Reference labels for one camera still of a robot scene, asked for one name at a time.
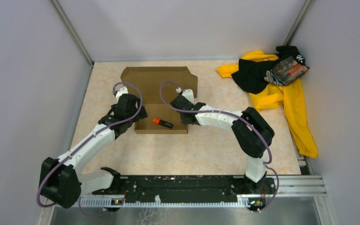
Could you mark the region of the brown cardboard box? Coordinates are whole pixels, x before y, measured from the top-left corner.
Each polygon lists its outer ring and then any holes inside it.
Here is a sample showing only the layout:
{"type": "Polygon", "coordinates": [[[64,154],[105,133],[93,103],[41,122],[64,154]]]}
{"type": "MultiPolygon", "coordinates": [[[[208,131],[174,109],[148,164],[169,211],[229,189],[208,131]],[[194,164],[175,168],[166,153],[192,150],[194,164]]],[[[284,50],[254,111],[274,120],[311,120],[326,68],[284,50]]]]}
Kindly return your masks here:
{"type": "Polygon", "coordinates": [[[133,84],[142,94],[143,105],[148,117],[134,125],[136,134],[187,134],[188,126],[180,121],[180,114],[167,107],[166,103],[174,100],[178,93],[176,87],[192,89],[198,94],[198,77],[187,67],[126,67],[120,76],[122,82],[133,84]],[[173,124],[169,129],[152,120],[159,118],[173,124]]]}

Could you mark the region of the orange black highlighter marker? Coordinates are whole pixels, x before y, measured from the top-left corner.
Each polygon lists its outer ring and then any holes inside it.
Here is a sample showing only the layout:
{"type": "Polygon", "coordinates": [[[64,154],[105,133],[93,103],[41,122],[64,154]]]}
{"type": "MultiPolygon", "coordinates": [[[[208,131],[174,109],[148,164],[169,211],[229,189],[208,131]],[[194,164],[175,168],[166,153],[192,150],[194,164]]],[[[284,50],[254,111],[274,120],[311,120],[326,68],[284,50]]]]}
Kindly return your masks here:
{"type": "Polygon", "coordinates": [[[159,118],[154,118],[154,119],[152,120],[152,122],[153,122],[154,124],[163,126],[163,127],[165,127],[165,128],[169,128],[169,129],[172,129],[172,128],[173,128],[173,124],[172,124],[172,123],[167,122],[167,121],[162,120],[162,119],[159,119],[159,118]]]}

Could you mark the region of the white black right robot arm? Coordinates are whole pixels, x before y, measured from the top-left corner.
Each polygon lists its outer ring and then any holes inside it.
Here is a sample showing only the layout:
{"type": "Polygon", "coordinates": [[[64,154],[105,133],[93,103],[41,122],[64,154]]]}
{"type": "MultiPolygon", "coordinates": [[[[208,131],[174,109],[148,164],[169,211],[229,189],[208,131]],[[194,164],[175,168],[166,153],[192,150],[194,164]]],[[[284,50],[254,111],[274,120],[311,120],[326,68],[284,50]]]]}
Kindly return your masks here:
{"type": "Polygon", "coordinates": [[[180,114],[181,123],[221,128],[232,131],[247,156],[245,187],[258,193],[264,186],[266,166],[272,162],[269,146],[275,135],[271,126],[254,108],[229,111],[195,102],[191,89],[176,88],[177,97],[170,103],[180,114]]]}

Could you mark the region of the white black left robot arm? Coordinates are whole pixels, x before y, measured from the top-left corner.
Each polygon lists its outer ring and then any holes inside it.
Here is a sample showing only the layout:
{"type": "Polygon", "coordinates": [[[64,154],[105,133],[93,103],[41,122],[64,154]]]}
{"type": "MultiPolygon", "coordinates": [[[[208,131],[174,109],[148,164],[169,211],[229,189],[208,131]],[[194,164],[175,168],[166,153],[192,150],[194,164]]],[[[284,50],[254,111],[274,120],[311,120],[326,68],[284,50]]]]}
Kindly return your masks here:
{"type": "Polygon", "coordinates": [[[116,194],[121,190],[120,173],[109,167],[82,174],[84,167],[106,146],[117,140],[134,123],[147,118],[141,92],[130,94],[128,87],[113,88],[116,103],[78,144],[62,155],[46,158],[41,165],[36,202],[41,208],[59,205],[65,209],[80,202],[83,195],[106,190],[116,194]]]}

